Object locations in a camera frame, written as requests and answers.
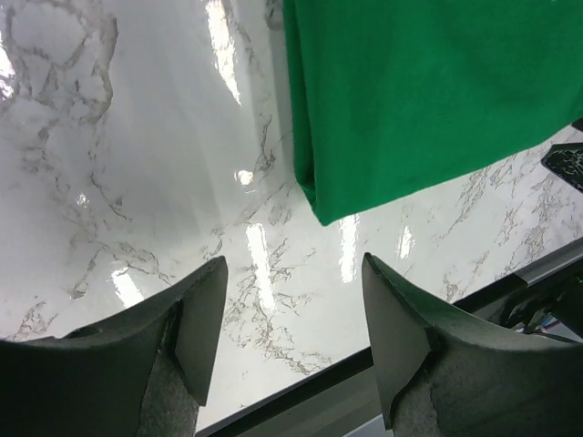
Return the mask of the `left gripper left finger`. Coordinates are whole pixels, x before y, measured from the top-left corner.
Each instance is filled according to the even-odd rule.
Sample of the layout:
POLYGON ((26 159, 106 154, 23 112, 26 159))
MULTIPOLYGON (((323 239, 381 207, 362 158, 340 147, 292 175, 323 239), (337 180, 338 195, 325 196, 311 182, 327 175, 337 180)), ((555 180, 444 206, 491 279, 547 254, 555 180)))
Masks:
POLYGON ((191 436, 228 285, 220 256, 62 338, 1 344, 4 436, 191 436))

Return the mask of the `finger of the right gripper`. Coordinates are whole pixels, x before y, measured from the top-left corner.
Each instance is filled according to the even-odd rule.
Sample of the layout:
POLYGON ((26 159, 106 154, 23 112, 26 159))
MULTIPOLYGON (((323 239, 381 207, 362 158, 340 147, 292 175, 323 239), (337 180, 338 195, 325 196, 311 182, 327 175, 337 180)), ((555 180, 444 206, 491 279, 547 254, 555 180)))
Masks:
POLYGON ((553 145, 541 164, 577 191, 583 191, 582 143, 553 145))

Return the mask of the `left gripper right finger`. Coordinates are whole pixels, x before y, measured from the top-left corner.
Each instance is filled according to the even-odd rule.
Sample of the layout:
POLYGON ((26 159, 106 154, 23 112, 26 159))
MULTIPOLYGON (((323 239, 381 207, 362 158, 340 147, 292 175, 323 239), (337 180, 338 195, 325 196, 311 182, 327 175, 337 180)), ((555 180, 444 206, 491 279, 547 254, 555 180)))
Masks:
POLYGON ((450 303, 373 254, 363 301, 384 426, 396 436, 579 436, 582 264, 510 274, 450 303))

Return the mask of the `green t-shirt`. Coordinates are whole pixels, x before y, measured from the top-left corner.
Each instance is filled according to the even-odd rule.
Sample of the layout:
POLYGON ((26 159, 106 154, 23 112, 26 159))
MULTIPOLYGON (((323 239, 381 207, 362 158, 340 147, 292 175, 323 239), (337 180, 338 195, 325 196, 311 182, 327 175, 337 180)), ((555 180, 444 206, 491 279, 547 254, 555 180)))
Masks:
POLYGON ((287 1, 295 177, 323 225, 582 115, 579 1, 287 1))

